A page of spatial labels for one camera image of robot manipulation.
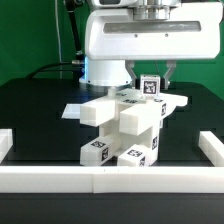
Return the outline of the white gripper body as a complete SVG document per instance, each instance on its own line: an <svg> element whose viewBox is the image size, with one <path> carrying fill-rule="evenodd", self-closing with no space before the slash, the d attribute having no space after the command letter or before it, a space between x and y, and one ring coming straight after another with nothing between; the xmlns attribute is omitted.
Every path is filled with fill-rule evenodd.
<svg viewBox="0 0 224 224"><path fill-rule="evenodd" d="M91 60L212 59L221 2L93 2L85 34Z"/></svg>

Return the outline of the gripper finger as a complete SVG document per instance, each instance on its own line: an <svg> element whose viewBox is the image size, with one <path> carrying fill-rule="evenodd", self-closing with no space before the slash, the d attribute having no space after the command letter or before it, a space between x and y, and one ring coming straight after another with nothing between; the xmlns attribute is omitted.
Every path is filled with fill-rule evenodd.
<svg viewBox="0 0 224 224"><path fill-rule="evenodd" d="M165 90L167 90L169 88L169 85L170 85L169 79L176 69L176 61L175 60L168 60L166 62L166 66L167 66L167 71L165 72L165 74L162 77L162 87Z"/></svg>
<svg viewBox="0 0 224 224"><path fill-rule="evenodd" d="M125 69L127 70L128 74L131 77L132 87L135 88L136 87L136 82L137 82L137 76L135 75L135 73L133 71L133 68L134 68L134 62L126 60L125 61Z"/></svg>

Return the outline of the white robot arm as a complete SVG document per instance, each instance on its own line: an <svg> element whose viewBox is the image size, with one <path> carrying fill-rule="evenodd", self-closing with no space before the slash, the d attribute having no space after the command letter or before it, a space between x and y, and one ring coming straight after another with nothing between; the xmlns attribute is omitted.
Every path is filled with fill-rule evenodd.
<svg viewBox="0 0 224 224"><path fill-rule="evenodd" d="M134 63L142 60L166 62L167 86L179 60L220 51L221 0L64 1L87 86L134 86Z"/></svg>

